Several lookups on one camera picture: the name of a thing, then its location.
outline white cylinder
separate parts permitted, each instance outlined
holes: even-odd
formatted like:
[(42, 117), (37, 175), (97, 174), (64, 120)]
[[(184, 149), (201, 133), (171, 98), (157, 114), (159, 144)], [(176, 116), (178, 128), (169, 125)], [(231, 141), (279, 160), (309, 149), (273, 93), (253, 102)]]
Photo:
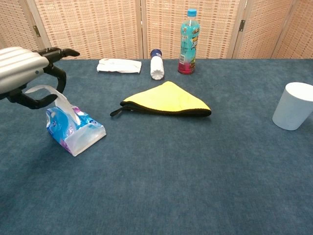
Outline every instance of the white cylinder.
[(162, 53), (158, 49), (151, 51), (150, 75), (154, 80), (161, 80), (164, 77)]
[(285, 87), (273, 115), (273, 122), (285, 130), (296, 130), (313, 112), (313, 86), (291, 82)]

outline robotic arm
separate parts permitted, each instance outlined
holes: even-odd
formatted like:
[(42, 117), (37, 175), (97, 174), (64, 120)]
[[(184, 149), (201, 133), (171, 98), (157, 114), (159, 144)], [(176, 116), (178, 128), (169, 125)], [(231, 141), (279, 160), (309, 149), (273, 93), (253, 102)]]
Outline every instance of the robotic arm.
[(66, 85), (66, 73), (55, 67), (54, 62), (63, 57), (78, 56), (72, 49), (50, 47), (32, 52), (22, 47), (8, 47), (0, 50), (0, 99), (7, 98), (30, 109), (39, 109), (52, 103), (57, 95), (50, 94), (36, 100), (28, 97), (22, 90), (27, 83), (47, 73), (58, 79), (57, 91), (63, 92)]

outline blue cap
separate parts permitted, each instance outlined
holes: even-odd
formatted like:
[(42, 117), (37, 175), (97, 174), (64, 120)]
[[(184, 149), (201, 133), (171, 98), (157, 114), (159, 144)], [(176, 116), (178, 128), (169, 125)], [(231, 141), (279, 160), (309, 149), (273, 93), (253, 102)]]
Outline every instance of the blue cap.
[(197, 10), (195, 8), (189, 8), (187, 11), (187, 16), (196, 16)]
[(150, 55), (151, 55), (151, 58), (154, 57), (154, 56), (159, 56), (159, 57), (162, 58), (162, 52), (159, 49), (153, 49), (151, 51)]

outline cup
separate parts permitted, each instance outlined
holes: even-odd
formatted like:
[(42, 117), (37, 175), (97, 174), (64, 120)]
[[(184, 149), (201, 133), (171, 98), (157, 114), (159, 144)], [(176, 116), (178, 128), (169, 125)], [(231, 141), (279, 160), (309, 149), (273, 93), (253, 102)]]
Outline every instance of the cup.
[(285, 87), (273, 115), (273, 122), (285, 130), (296, 130), (313, 112), (313, 86), (291, 82)]

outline yellow cloth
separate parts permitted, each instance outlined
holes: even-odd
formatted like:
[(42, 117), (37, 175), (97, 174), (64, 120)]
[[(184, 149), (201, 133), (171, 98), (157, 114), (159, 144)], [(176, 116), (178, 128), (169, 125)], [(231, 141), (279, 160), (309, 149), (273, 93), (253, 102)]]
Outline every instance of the yellow cloth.
[(208, 116), (210, 108), (200, 99), (186, 92), (173, 82), (164, 82), (144, 92), (134, 94), (121, 102), (120, 110), (111, 113), (116, 115), (121, 110), (136, 110), (168, 115)]

